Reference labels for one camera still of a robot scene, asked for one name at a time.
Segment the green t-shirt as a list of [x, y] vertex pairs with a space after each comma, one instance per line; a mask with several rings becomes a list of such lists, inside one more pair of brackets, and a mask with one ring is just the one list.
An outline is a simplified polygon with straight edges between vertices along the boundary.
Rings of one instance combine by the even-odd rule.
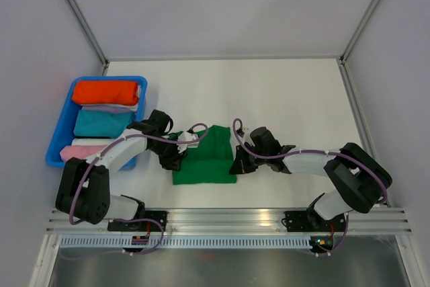
[[233, 164], [230, 138], [229, 127], [209, 127], [208, 134], [198, 146], [186, 150], [187, 156], [181, 163], [181, 170], [172, 172], [173, 184], [236, 183], [237, 177], [229, 173]]

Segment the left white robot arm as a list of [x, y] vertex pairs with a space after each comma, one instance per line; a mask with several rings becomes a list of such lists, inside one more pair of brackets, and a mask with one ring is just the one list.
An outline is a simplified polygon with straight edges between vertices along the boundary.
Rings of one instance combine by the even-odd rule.
[[172, 128], [169, 115], [153, 110], [148, 119], [132, 122], [114, 142], [90, 157], [69, 159], [63, 169], [56, 209], [69, 215], [71, 225], [121, 218], [131, 230], [142, 229], [146, 224], [144, 202], [112, 195], [110, 176], [145, 151], [156, 154], [163, 169], [179, 171], [186, 152], [176, 143], [177, 136], [167, 136]]

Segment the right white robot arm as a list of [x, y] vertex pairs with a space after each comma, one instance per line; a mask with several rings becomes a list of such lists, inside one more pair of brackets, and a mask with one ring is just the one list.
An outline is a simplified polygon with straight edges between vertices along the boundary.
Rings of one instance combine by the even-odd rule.
[[300, 149], [281, 145], [266, 127], [246, 133], [234, 128], [238, 141], [231, 175], [244, 175], [266, 165], [276, 173], [311, 174], [330, 179], [334, 190], [318, 196], [304, 213], [304, 224], [313, 230], [325, 228], [334, 218], [356, 211], [367, 214], [383, 204], [392, 185], [391, 175], [354, 142], [336, 150]]

